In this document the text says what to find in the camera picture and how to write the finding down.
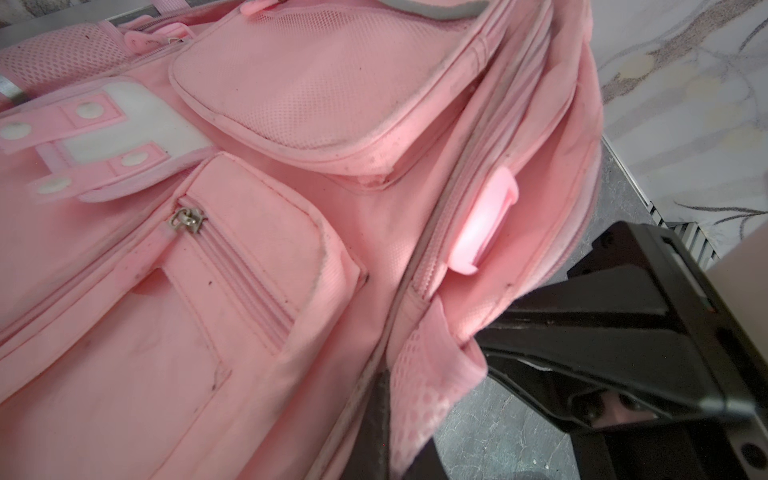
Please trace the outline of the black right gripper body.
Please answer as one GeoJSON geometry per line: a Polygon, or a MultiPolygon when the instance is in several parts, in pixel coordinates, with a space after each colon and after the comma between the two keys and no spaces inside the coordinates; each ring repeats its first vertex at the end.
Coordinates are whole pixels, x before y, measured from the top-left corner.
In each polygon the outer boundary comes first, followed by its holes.
{"type": "Polygon", "coordinates": [[[767,365],[726,299],[668,230],[619,222],[608,228],[571,276],[623,265],[652,272],[700,274],[732,318],[752,366],[745,380],[756,397],[756,412],[739,422],[700,420],[633,424],[626,428],[572,435],[584,479],[763,479],[767,475],[767,365]]]}

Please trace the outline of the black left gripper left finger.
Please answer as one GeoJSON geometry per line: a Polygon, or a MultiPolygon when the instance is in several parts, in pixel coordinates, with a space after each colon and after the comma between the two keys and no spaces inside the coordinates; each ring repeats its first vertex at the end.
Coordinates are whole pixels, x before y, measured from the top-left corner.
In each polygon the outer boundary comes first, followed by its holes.
{"type": "Polygon", "coordinates": [[[376,376],[343,480],[390,478],[390,372],[376,376]]]}

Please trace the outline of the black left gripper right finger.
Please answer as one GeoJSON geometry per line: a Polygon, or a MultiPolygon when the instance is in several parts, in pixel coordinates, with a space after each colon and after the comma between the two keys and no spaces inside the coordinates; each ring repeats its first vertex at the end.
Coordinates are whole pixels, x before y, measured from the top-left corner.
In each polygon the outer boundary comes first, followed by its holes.
{"type": "Polygon", "coordinates": [[[431,438],[403,474],[403,480],[448,480],[435,441],[431,438]]]}

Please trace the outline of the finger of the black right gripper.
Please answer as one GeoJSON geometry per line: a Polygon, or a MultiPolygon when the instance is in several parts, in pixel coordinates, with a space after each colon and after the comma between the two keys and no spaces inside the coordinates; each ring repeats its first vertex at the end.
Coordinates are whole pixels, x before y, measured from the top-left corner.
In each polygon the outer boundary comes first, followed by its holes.
{"type": "Polygon", "coordinates": [[[495,379],[567,432],[756,412],[752,360],[697,273],[587,273],[525,296],[476,339],[495,379]]]}

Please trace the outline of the pink student backpack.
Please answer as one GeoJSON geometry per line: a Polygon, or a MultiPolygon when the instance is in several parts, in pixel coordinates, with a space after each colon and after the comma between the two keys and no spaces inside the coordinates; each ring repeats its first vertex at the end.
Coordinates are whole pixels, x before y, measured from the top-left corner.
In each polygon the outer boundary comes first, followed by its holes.
{"type": "Polygon", "coordinates": [[[1,475],[404,475],[597,186],[588,1],[161,1],[1,51],[1,475]]]}

